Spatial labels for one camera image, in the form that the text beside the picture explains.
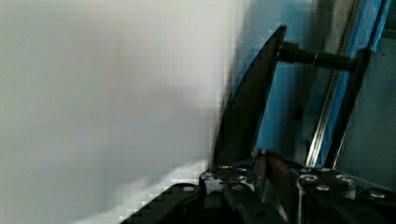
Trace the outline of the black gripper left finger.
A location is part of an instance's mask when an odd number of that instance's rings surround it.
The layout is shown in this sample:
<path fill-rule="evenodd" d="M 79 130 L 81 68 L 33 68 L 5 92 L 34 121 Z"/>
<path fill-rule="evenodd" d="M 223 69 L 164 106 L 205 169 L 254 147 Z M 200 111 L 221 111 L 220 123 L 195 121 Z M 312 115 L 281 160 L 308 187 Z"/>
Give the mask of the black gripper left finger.
<path fill-rule="evenodd" d="M 200 175 L 205 194 L 218 193 L 221 208 L 226 206 L 240 224 L 264 224 L 266 206 L 262 200 L 266 160 L 260 151 L 232 165 L 219 165 Z"/>

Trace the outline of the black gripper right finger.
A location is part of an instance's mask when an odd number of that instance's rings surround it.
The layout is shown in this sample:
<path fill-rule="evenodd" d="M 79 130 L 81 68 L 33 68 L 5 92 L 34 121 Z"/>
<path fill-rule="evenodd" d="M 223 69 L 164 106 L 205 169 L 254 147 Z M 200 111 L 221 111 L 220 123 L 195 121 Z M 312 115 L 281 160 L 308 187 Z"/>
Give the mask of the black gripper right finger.
<path fill-rule="evenodd" d="M 266 177 L 289 224 L 396 224 L 395 192 L 267 153 Z"/>

